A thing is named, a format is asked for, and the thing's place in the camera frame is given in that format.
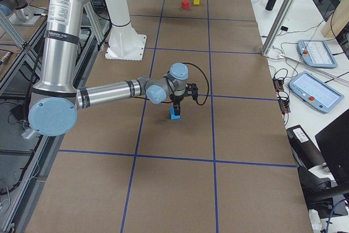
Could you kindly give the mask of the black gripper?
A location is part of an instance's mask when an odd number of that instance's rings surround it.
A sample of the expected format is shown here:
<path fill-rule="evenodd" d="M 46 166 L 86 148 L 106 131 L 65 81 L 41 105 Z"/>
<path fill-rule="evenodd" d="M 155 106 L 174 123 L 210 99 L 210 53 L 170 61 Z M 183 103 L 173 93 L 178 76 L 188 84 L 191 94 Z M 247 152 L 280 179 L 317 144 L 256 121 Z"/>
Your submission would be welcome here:
<path fill-rule="evenodd" d="M 170 100 L 173 102 L 174 115 L 180 116 L 180 103 L 184 99 L 184 95 L 170 94 Z"/>

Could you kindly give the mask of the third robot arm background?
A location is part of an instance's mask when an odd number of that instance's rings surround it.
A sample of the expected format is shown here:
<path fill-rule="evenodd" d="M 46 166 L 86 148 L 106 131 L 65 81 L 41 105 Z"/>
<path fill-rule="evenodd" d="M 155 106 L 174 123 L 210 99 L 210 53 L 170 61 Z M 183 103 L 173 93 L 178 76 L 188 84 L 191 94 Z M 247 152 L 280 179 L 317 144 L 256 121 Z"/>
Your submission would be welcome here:
<path fill-rule="evenodd" d="M 26 0 L 1 0 L 1 13 L 17 26 L 34 26 L 40 17 L 46 16 L 45 10 L 29 5 Z"/>

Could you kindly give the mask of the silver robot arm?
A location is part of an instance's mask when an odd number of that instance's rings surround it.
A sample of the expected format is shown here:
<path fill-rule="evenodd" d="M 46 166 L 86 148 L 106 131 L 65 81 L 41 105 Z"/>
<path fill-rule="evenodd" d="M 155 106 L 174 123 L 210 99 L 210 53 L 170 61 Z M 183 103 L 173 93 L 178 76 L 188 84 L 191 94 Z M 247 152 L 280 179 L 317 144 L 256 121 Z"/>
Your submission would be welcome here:
<path fill-rule="evenodd" d="M 106 58 L 142 59 L 146 36 L 132 27 L 127 0 L 105 0 L 111 20 Z M 59 136 L 76 123 L 78 109 L 146 95 L 154 104 L 183 95 L 188 79 L 185 64 L 176 63 L 158 80 L 140 77 L 109 85 L 75 88 L 73 74 L 84 7 L 90 0 L 49 0 L 43 62 L 33 86 L 28 120 L 41 135 Z"/>

